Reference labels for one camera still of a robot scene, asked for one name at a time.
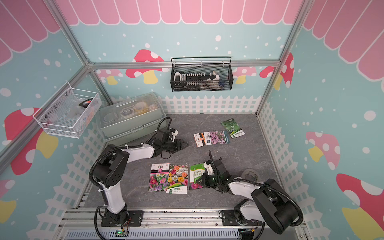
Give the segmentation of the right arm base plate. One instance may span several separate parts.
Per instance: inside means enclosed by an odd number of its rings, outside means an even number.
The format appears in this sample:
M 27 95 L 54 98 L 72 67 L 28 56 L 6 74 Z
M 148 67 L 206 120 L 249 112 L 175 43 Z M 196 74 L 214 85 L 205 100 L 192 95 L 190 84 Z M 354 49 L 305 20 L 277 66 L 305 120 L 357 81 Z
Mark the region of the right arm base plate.
M 223 226 L 249 226 L 258 227 L 263 224 L 257 220 L 246 220 L 239 211 L 236 210 L 221 210 L 219 218 L 222 220 Z

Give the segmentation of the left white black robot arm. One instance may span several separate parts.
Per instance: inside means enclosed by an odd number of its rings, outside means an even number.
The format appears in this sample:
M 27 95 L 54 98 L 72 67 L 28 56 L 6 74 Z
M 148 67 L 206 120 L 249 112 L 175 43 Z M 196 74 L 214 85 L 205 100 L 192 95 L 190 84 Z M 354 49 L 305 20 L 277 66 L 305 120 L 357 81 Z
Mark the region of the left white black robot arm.
M 189 146 L 177 138 L 178 131 L 171 128 L 172 118 L 166 117 L 159 122 L 155 133 L 144 143 L 136 146 L 117 147 L 107 145 L 89 171 L 89 180 L 101 192 L 106 209 L 103 217 L 108 223 L 124 226 L 129 221 L 129 212 L 121 191 L 123 178 L 128 163 L 162 156 L 172 155 Z

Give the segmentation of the mixed rose flower seed packet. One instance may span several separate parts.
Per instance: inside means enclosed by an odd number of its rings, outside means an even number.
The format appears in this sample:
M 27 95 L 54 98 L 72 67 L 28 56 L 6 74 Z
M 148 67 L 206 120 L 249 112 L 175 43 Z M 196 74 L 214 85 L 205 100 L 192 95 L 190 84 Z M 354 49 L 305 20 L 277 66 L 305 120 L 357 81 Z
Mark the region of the mixed rose flower seed packet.
M 168 177 L 167 194 L 186 195 L 190 179 L 188 165 L 171 165 Z

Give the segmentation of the pink aster flower seed packet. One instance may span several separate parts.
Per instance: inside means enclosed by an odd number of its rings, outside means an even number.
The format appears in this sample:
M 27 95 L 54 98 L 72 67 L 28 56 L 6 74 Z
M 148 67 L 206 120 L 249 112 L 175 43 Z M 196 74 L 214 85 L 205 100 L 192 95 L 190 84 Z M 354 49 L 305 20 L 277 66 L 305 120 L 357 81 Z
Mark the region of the pink aster flower seed packet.
M 148 192 L 163 192 L 169 185 L 170 164 L 152 164 Z

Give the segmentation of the orange black seed packet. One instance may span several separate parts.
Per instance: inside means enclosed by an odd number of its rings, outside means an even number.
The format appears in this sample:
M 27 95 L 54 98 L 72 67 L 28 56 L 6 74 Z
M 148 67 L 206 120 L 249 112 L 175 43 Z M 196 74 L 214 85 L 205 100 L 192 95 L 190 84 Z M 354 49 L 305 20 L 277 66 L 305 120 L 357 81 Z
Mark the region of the orange black seed packet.
M 194 139 L 198 148 L 212 145 L 212 138 L 210 132 L 196 133 L 194 134 Z

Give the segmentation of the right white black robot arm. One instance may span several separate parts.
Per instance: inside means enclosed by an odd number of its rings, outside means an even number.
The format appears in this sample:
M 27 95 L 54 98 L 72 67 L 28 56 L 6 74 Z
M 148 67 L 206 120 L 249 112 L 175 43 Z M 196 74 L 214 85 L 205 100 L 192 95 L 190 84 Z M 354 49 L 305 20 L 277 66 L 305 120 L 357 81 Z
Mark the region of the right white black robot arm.
M 300 206 L 273 179 L 257 182 L 230 175 L 222 159 L 204 163 L 205 172 L 198 180 L 206 188 L 222 194 L 244 197 L 232 211 L 219 214 L 225 225 L 268 226 L 281 235 L 304 220 Z

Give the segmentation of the green white seed packet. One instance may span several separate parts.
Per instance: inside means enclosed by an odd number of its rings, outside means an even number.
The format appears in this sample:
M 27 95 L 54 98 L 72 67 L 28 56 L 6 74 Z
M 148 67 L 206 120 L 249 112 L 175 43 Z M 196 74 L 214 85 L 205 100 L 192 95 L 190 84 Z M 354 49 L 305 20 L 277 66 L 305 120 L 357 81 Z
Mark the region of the green white seed packet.
M 198 190 L 203 188 L 202 180 L 205 170 L 206 170 L 206 163 L 196 164 L 192 165 L 190 167 L 190 190 Z

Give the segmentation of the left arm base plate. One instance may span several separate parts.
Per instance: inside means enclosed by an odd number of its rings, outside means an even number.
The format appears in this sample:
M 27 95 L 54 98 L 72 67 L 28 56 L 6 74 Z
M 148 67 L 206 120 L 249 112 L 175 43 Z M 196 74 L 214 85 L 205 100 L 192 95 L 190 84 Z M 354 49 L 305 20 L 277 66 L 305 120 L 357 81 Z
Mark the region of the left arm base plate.
M 106 210 L 101 226 L 102 227 L 140 227 L 143 221 L 143 211 L 122 210 L 118 214 Z

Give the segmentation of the purple flower seed packet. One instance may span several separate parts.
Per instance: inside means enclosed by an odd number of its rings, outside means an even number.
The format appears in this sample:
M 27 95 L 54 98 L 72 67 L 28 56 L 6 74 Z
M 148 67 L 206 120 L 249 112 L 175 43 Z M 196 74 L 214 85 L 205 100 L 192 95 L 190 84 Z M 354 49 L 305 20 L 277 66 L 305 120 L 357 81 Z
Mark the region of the purple flower seed packet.
M 211 143 L 212 145 L 223 145 L 230 142 L 230 137 L 228 132 L 223 131 L 212 131 L 210 132 Z

